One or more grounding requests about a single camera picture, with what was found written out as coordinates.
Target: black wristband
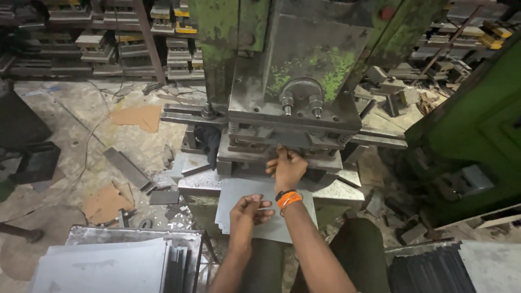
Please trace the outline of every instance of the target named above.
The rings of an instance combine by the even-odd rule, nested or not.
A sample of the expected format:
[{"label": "black wristband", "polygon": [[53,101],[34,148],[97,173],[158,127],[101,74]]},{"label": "black wristband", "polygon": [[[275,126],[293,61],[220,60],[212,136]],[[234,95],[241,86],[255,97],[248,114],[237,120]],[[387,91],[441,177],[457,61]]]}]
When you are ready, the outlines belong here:
[{"label": "black wristband", "polygon": [[277,194],[277,196],[275,197],[275,202],[278,202],[279,199],[280,199],[284,194],[286,194],[286,193],[288,193],[288,192],[291,192],[291,191],[295,191],[295,192],[296,192],[295,189],[291,189],[291,190],[288,190],[288,191],[281,191],[281,192],[279,192],[279,193]]}]

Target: dirty floor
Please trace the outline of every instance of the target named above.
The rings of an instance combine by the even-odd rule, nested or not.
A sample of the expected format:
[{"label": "dirty floor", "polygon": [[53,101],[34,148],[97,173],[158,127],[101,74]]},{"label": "dirty floor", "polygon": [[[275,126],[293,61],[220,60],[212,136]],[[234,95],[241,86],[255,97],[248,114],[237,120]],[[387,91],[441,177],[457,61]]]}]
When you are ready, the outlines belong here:
[{"label": "dirty floor", "polygon": [[[131,190],[132,201],[137,209],[136,215],[130,220],[131,227],[136,227],[145,218],[151,219],[153,226],[158,229],[169,229],[169,223],[181,229],[188,229],[196,224],[190,216],[182,214],[168,220],[165,217],[165,205],[149,205],[148,197],[132,184],[128,184],[123,175],[103,157],[102,153],[106,149],[114,147],[123,152],[149,178],[153,178],[165,169],[162,158],[165,144],[173,151],[179,151],[185,125],[161,122],[157,133],[148,133],[136,125],[115,125],[108,118],[108,114],[127,107],[176,103],[159,98],[159,94],[180,94],[179,97],[198,103],[204,100],[204,87],[165,87],[144,96],[144,84],[121,84],[118,81],[17,82],[15,91],[20,96],[25,94],[23,100],[51,128],[53,135],[50,140],[61,148],[58,167],[65,174],[65,178],[41,193],[35,192],[31,185],[18,186],[8,200],[0,203],[0,222],[55,204],[81,207],[85,198],[112,181],[115,184],[127,185]],[[59,90],[45,90],[54,86],[59,86]],[[113,95],[120,87],[119,94]],[[406,115],[391,118],[381,108],[383,101],[379,101],[377,107],[366,117],[366,126],[403,132],[422,117],[416,107],[411,107]],[[367,151],[361,160],[363,164],[371,166],[372,176],[381,179],[382,182],[376,186],[365,185],[364,194],[368,195],[373,189],[378,189],[384,194],[397,191],[398,184],[382,164],[376,148]],[[394,230],[387,227],[382,219],[374,218],[365,212],[359,212],[358,216],[370,219],[380,228],[386,247],[399,246]],[[339,223],[332,223],[322,231],[326,240],[331,241],[338,227]],[[521,243],[521,232],[513,226],[507,229],[473,230],[466,224],[460,224],[447,229],[442,236]],[[6,235],[0,235],[0,245],[5,238]],[[222,260],[226,253],[226,240],[213,239],[212,243]],[[286,250],[283,292],[289,292],[296,269],[295,253],[289,248]],[[0,271],[0,292],[24,292],[27,283],[12,280]]]}]

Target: red bolt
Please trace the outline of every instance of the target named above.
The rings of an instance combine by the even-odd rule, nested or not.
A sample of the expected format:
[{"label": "red bolt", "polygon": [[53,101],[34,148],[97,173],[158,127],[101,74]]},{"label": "red bolt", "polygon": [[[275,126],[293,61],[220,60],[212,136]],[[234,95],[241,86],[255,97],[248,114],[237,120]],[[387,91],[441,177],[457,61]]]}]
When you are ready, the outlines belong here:
[{"label": "red bolt", "polygon": [[380,10],[380,19],[381,20],[391,20],[396,9],[393,6],[385,6]]}]

